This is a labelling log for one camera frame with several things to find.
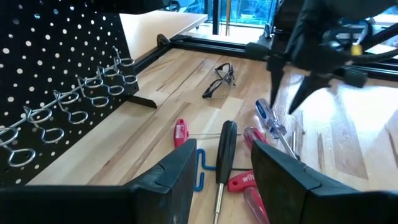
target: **metal hook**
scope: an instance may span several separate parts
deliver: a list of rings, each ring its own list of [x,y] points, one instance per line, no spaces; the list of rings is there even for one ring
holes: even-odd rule
[[[14,134],[7,141],[1,141],[0,146],[5,146],[13,142],[18,137],[18,129],[16,128],[0,128],[0,132],[6,133],[8,131],[14,132]]]
[[[93,78],[84,78],[83,84],[87,88],[98,88],[104,84],[104,80],[101,77],[95,76]]]
[[[61,109],[63,112],[65,112],[65,113],[68,114],[68,122],[69,122],[69,123],[71,123],[71,124],[81,124],[81,123],[85,122],[85,121],[88,119],[88,113],[87,113],[87,112],[85,112],[85,111],[76,111],[76,112],[72,112],[72,113],[71,113],[71,112],[69,112],[67,109],[65,109],[65,108],[62,106],[62,105],[68,105],[68,104],[70,104],[70,103],[75,102],[75,101],[79,98],[79,94],[78,94],[78,93],[76,93],[76,92],[60,93],[60,92],[57,91],[57,90],[54,90],[53,93],[54,93],[55,99],[56,99],[56,101],[57,101],[57,103],[58,103],[60,109]],[[72,99],[69,100],[69,101],[61,101],[60,98],[61,98],[62,95],[68,96],[68,95],[72,95],[72,94],[75,94],[76,97],[72,98]],[[72,120],[72,116],[76,116],[76,115],[78,115],[78,114],[82,114],[82,115],[83,115],[83,119],[81,119],[81,120],[79,120],[79,121],[73,121],[73,120]]]
[[[120,85],[108,86],[108,85],[103,84],[103,87],[105,87],[107,89],[108,93],[111,96],[119,96],[120,94],[122,94],[124,92],[123,86],[120,86]]]
[[[117,65],[121,65],[123,67],[130,67],[135,64],[135,60],[132,58],[119,58],[119,57],[114,57],[113,58],[113,63]]]
[[[99,75],[103,75],[104,77],[114,77],[120,74],[120,70],[116,68],[116,66],[112,66],[109,68],[104,68],[97,66],[97,71]]]
[[[135,75],[126,75],[126,76],[120,75],[120,76],[122,76],[122,80],[123,80],[124,84],[127,84],[127,85],[134,84],[138,81],[138,78]]]
[[[78,84],[79,84],[79,89],[80,89],[80,91],[81,91],[81,94],[83,95],[84,98],[89,99],[89,100],[91,101],[91,105],[93,105],[93,106],[96,107],[96,108],[102,108],[102,107],[108,105],[109,99],[108,99],[107,96],[96,96],[96,97],[89,97],[89,96],[86,96],[86,95],[85,95],[85,92],[84,92],[84,89],[83,89],[83,86],[82,86],[80,80],[83,80],[83,81],[84,81],[84,79],[82,79],[82,78],[80,78],[80,77],[77,78],[77,82],[78,82]],[[104,103],[102,103],[102,104],[95,103],[96,101],[101,101],[101,100],[103,100]]]
[[[135,64],[135,60],[132,58],[121,58],[119,54],[119,50],[112,46],[112,49],[116,52],[116,57],[113,57],[114,66],[121,65],[123,67],[130,67]]]
[[[7,163],[11,167],[23,167],[32,162],[35,157],[36,157],[36,152],[33,149],[30,148],[25,148],[25,149],[11,149],[10,147],[4,145],[3,148],[7,149],[10,152],[10,156],[8,157]],[[21,163],[14,163],[12,160],[14,156],[18,153],[25,153],[28,152],[30,156],[28,156],[27,160],[25,162]]]
[[[79,99],[79,93],[73,91],[73,92],[66,92],[66,93],[61,93],[57,90],[53,91],[54,97],[57,100],[58,103],[61,103],[62,105],[69,105],[71,103],[76,102]],[[68,101],[62,101],[62,98],[66,98],[67,96],[70,97]]]
[[[52,115],[52,111],[48,108],[40,108],[40,109],[36,109],[36,110],[32,110],[30,108],[28,108],[27,106],[24,106],[24,110],[25,110],[25,114],[26,114],[26,121],[33,124],[36,128],[42,130],[42,134],[41,134],[41,139],[42,142],[44,142],[45,144],[51,144],[51,143],[55,143],[58,142],[59,140],[61,140],[61,138],[64,137],[65,132],[63,131],[63,129],[61,128],[50,128],[50,129],[45,129],[40,127],[38,124],[43,123],[44,121],[50,119],[51,115]],[[35,120],[33,118],[33,114],[37,114],[40,112],[46,111],[48,114],[46,117],[40,119],[40,120]],[[59,136],[53,140],[46,140],[45,135],[47,133],[53,132],[53,131],[58,131],[59,132]]]

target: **screwdriver shaft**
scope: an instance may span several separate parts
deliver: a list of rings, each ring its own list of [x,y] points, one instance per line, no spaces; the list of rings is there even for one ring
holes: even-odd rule
[[[214,220],[213,224],[217,224],[218,216],[221,211],[221,204],[223,201],[223,192],[224,192],[224,184],[218,184],[217,194],[216,194],[216,203],[214,204]]]

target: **red tool handle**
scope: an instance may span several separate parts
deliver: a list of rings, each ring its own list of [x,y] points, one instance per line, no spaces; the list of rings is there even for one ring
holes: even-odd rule
[[[229,192],[242,192],[248,187],[257,187],[253,170],[236,175],[228,181],[227,185]]]
[[[174,126],[174,147],[178,148],[189,138],[188,126],[184,119],[178,119]]]
[[[248,127],[243,131],[243,136],[244,136],[244,140],[246,142],[246,145],[248,146],[248,148],[251,151],[251,147],[253,145],[253,141],[254,140],[261,140],[265,143],[268,144],[266,138],[264,137],[263,134],[261,134],[261,132],[255,128],[255,127]]]
[[[243,197],[259,224],[269,224],[268,216],[257,188],[249,187],[243,192]]]

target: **safety glasses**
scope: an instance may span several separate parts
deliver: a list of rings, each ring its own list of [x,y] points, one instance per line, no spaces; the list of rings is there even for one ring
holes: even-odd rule
[[[227,97],[235,86],[234,68],[230,63],[224,63],[215,69],[217,74],[210,86],[202,94],[202,98]]]

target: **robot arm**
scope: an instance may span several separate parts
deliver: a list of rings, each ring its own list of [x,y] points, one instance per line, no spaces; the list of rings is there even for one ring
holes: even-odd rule
[[[342,17],[351,20],[365,19],[378,15],[394,5],[396,0],[304,0],[284,53],[249,43],[246,46],[247,53],[268,57],[267,70],[271,73],[272,81],[270,106],[274,105],[277,98],[284,75],[283,67],[287,62],[297,68],[310,71],[310,75],[303,79],[292,101],[289,114],[293,113],[313,92],[330,87],[329,82],[333,78],[362,88],[368,78],[367,74],[345,65],[377,62],[398,55],[398,49],[378,55],[362,55],[362,51],[368,47],[397,35],[398,26],[395,24],[359,44],[349,43],[348,48],[351,48],[351,51],[336,50],[324,39],[324,36],[341,26]]]

